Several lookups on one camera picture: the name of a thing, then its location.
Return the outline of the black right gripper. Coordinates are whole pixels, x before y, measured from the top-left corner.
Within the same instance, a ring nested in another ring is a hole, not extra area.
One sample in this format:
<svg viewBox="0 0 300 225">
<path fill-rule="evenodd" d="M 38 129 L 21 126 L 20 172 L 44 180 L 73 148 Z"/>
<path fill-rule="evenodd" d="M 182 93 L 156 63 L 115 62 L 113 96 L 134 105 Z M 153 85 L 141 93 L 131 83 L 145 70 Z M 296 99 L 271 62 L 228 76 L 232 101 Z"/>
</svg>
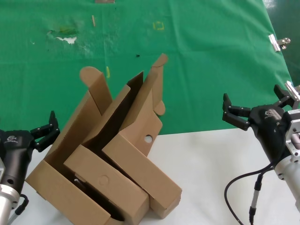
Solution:
<svg viewBox="0 0 300 225">
<path fill-rule="evenodd" d="M 278 84 L 274 86 L 278 101 L 274 105 L 261 105 L 252 109 L 232 105 L 228 95 L 223 95 L 222 120 L 242 130 L 251 128 L 269 161 L 276 164 L 290 155 L 285 145 L 287 123 L 282 121 L 284 107 L 295 109 L 295 99 Z"/>
</svg>

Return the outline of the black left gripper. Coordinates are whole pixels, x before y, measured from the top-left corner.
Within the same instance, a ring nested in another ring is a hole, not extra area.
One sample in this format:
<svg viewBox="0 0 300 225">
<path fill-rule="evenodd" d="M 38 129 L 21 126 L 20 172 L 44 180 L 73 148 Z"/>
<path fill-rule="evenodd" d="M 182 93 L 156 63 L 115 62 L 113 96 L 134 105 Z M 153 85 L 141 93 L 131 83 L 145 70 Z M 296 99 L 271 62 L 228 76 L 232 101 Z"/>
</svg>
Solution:
<svg viewBox="0 0 300 225">
<path fill-rule="evenodd" d="M 49 123 L 33 130 L 0 131 L 0 158 L 5 166 L 1 184 L 21 192 L 26 178 L 33 147 L 44 151 L 60 134 L 55 112 L 51 111 Z"/>
</svg>

